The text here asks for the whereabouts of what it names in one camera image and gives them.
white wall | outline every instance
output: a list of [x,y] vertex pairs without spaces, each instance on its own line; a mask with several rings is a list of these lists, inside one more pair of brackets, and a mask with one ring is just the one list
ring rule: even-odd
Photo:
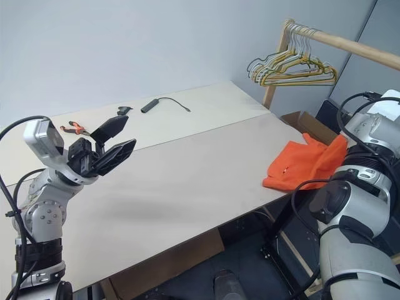
[[[276,49],[286,18],[354,39],[372,0],[0,0],[0,126],[233,80]],[[317,45],[337,68],[345,52]],[[329,87],[280,87],[272,110],[315,113]]]
[[[400,55],[400,1],[378,0],[359,42]],[[347,97],[363,91],[381,94],[388,89],[400,91],[400,72],[368,59],[352,55],[337,82],[331,99],[342,103]],[[365,101],[361,98],[346,105],[349,111]]]

black tool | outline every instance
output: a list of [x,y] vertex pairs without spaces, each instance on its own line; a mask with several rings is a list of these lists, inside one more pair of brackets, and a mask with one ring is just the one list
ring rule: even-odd
[[119,106],[118,109],[119,111],[117,112],[117,115],[125,116],[128,113],[128,111],[130,111],[133,108],[131,108],[130,106]]
[[157,99],[153,99],[152,101],[150,101],[149,103],[147,103],[145,106],[143,106],[141,108],[141,112],[146,114],[150,109],[152,109],[154,106],[156,106],[157,104],[159,104],[161,99],[169,99],[174,101],[175,103],[178,103],[180,106],[182,106],[187,112],[191,112],[190,109],[188,109],[186,106],[183,106],[181,103],[177,102],[175,99],[173,98],[169,98],[169,97],[161,97],[161,98],[157,98]]

orange cloth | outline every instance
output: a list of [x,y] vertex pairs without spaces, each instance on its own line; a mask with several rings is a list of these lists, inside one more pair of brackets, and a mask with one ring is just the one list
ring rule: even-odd
[[[311,179],[328,179],[346,155],[347,141],[341,134],[327,146],[308,133],[303,138],[307,144],[289,141],[268,168],[268,177],[262,181],[266,188],[292,191]],[[301,189],[317,189],[325,183],[310,183]]]

cardboard box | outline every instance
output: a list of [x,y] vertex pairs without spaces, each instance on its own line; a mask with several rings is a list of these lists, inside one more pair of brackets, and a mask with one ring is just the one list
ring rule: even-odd
[[131,300],[224,251],[218,229],[190,239],[101,281],[107,300]]
[[308,133],[312,138],[325,145],[329,145],[338,136],[308,112],[292,112],[281,116],[281,119],[301,133]]

pliers handle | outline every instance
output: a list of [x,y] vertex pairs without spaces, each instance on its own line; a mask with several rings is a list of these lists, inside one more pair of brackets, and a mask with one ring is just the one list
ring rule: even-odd
[[75,128],[65,128],[65,126],[60,126],[60,129],[65,133],[84,134],[85,136],[90,136],[90,133],[85,130],[85,127],[80,126],[77,122],[69,121],[68,124]]

